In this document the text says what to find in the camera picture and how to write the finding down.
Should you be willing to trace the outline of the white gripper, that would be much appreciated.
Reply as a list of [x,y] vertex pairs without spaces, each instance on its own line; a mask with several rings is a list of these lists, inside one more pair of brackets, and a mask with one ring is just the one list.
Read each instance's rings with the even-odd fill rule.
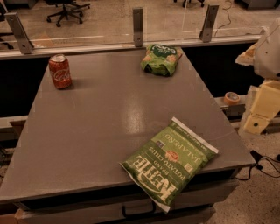
[[257,88],[244,124],[248,133],[261,134],[280,112],[280,17],[235,62],[245,67],[254,65],[256,74],[270,79]]

